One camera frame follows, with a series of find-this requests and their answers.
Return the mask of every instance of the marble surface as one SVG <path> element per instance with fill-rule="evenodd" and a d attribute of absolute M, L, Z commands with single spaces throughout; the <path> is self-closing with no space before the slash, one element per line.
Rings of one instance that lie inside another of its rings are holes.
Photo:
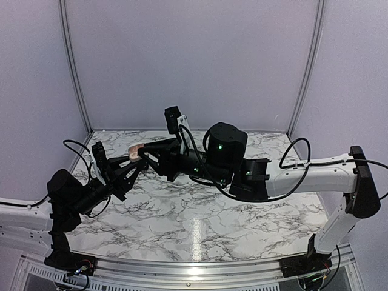
<path fill-rule="evenodd" d="M 203 132 L 193 132 L 202 148 Z M 96 132 L 107 157 L 121 156 L 136 142 L 172 137 L 167 132 Z M 284 134 L 249 133 L 246 158 L 280 159 L 290 144 Z M 295 151 L 290 159 L 296 159 Z M 73 174 L 87 182 L 80 161 Z M 99 212 L 104 203 L 93 213 Z M 217 189 L 179 176 L 174 183 L 152 169 L 141 173 L 121 202 L 67 234 L 72 250 L 149 261 L 240 261 L 305 252 L 312 233 L 326 222 L 316 193 L 297 193 L 267 204 L 233 201 Z"/>

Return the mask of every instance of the small object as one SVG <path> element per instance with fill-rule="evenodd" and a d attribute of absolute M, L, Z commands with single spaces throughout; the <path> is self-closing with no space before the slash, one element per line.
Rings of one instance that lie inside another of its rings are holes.
<path fill-rule="evenodd" d="M 66 277 L 78 276 L 80 273 L 82 273 L 83 271 L 86 271 L 87 269 L 88 269 L 88 266 L 84 265 L 81 268 L 79 268 L 78 270 L 75 270 L 74 272 L 67 273 Z"/>
<path fill-rule="evenodd" d="M 141 157 L 138 155 L 138 149 L 142 147 L 144 147 L 144 144 L 135 144 L 128 148 L 129 160 L 131 162 L 137 162 L 141 160 Z"/>

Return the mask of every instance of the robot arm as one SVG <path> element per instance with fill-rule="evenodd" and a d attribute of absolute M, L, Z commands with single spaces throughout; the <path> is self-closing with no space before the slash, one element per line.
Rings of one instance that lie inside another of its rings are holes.
<path fill-rule="evenodd" d="M 359 220 L 380 209 L 372 174 L 368 164 L 363 162 L 365 156 L 360 147 L 352 147 L 349 154 L 333 158 L 285 162 L 286 167 L 281 168 L 280 161 L 245 159 L 247 134 L 230 124 L 220 122 L 211 127 L 205 134 L 205 151 L 199 152 L 188 134 L 187 118 L 178 108 L 166 109 L 165 117 L 169 133 L 176 138 L 144 144 L 138 149 L 139 161 L 121 166 L 129 157 L 107 159 L 98 142 L 92 147 L 97 178 L 87 185 L 83 186 L 62 169 L 48 182 L 50 201 L 40 208 L 1 206 L 4 235 L 0 242 L 44 255 L 47 265 L 59 269 L 77 270 L 78 262 L 84 259 L 95 264 L 95 258 L 70 251 L 65 233 L 81 223 L 79 214 L 90 214 L 111 194 L 125 200 L 126 192 L 148 165 L 170 182 L 182 173 L 193 179 L 216 182 L 218 187 L 229 185 L 229 197 L 244 202 L 269 202 L 269 197 L 282 196 L 298 183 L 307 166 L 309 171 L 294 192 L 343 192 L 340 205 L 329 221 L 310 238 L 307 253 L 281 260 L 285 277 L 309 273 L 322 268 L 324 263 L 331 265 L 331 251 L 338 242 Z"/>

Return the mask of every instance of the black bracket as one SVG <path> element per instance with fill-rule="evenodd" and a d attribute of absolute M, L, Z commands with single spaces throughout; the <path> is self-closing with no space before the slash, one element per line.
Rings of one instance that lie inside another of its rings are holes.
<path fill-rule="evenodd" d="M 283 277 L 288 278 L 316 272 L 325 269 L 325 264 L 328 267 L 333 266 L 330 260 L 332 254 L 323 255 L 317 253 L 314 248 L 314 239 L 315 234 L 309 239 L 309 248 L 306 254 L 280 259 L 280 268 Z"/>
<path fill-rule="evenodd" d="M 246 201 L 267 200 L 266 174 L 269 159 L 242 159 L 241 168 L 233 177 L 229 193 Z"/>
<path fill-rule="evenodd" d="M 44 264 L 56 269 L 67 272 L 74 272 L 84 265 L 88 269 L 82 273 L 88 276 L 93 276 L 96 269 L 97 259 L 94 256 L 88 256 L 74 252 L 53 251 L 50 256 L 44 259 Z"/>
<path fill-rule="evenodd" d="M 349 155 L 355 159 L 365 159 L 362 148 L 358 145 L 350 148 Z M 354 193 L 345 193 L 346 213 L 357 218 L 369 218 L 376 214 L 380 207 L 380 199 L 372 172 L 367 162 L 355 161 L 354 173 L 357 174 L 357 183 Z"/>
<path fill-rule="evenodd" d="M 101 141 L 96 142 L 92 146 L 92 152 L 96 159 L 97 167 L 107 183 L 107 190 L 120 201 L 124 201 L 126 199 L 125 194 L 132 189 L 140 172 L 148 169 L 148 165 L 145 161 L 140 160 L 121 167 L 122 163 L 129 161 L 129 155 L 107 159 Z"/>

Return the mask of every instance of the metal track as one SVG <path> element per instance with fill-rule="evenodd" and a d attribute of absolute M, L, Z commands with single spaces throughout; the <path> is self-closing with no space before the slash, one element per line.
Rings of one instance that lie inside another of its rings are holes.
<path fill-rule="evenodd" d="M 199 132 L 205 132 L 206 130 L 208 130 L 209 128 L 197 128 L 197 127 L 194 127 L 194 128 L 191 128 L 191 130 L 193 131 L 199 131 Z M 283 133 L 283 134 L 286 134 L 286 132 L 284 130 L 255 130 L 255 129 L 241 129 L 243 131 L 245 131 L 246 133 L 250 133 L 250 132 L 255 132 L 255 133 Z M 167 128 L 166 127 L 158 127 L 158 128 L 125 128 L 125 129 L 114 129 L 114 128 L 106 128 L 106 129 L 99 129 L 99 128 L 94 128 L 93 129 L 94 132 L 147 132 L 147 131 L 151 131 L 151 132 L 166 132 L 167 131 Z"/>
<path fill-rule="evenodd" d="M 299 88 L 298 98 L 296 99 L 296 104 L 292 113 L 291 121 L 289 124 L 289 128 L 287 130 L 287 135 L 292 136 L 296 124 L 299 120 L 299 116 L 301 114 L 302 106 L 304 100 L 306 99 L 307 90 L 309 88 L 309 82 L 311 79 L 313 67 L 316 60 L 316 55 L 319 49 L 319 42 L 321 40 L 321 33 L 323 27 L 323 17 L 325 11 L 325 3 L 326 0 L 318 0 L 318 5 L 316 8 L 316 16 L 315 16 L 315 25 L 313 31 L 313 37 L 310 45 L 310 52 L 307 58 L 307 64 L 304 70 L 304 75 L 302 79 L 301 87 Z"/>
<path fill-rule="evenodd" d="M 65 44 L 65 52 L 66 52 L 67 62 L 69 64 L 70 77 L 72 78 L 72 82 L 73 82 L 74 93 L 77 99 L 77 104 L 78 104 L 79 112 L 81 114 L 82 121 L 84 123 L 84 127 L 87 133 L 91 134 L 93 132 L 93 129 L 90 124 L 89 116 L 87 114 L 84 94 L 82 92 L 81 83 L 79 82 L 77 68 L 76 68 L 74 54 L 73 54 L 72 40 L 70 38 L 69 22 L 67 19 L 66 1 L 58 0 L 58 4 L 59 4 L 59 16 L 61 18 L 62 34 L 63 34 L 64 44 Z"/>
<path fill-rule="evenodd" d="M 355 260 L 350 246 L 342 245 L 340 252 L 341 266 L 349 266 L 349 270 L 353 270 Z M 14 280 L 11 290 L 23 290 L 22 282 L 26 281 L 29 273 L 58 283 L 62 281 L 64 272 L 45 266 L 43 257 L 24 255 L 21 261 L 19 269 L 23 271 L 16 274 L 18 279 Z M 333 252 L 332 261 L 334 269 L 338 263 L 336 252 Z M 87 290 L 277 291 L 278 288 L 280 291 L 281 281 L 294 279 L 296 277 L 283 278 L 279 258 L 226 263 L 165 263 L 98 257 L 95 274 L 90 278 Z M 85 277 L 74 280 L 78 286 L 85 284 Z"/>

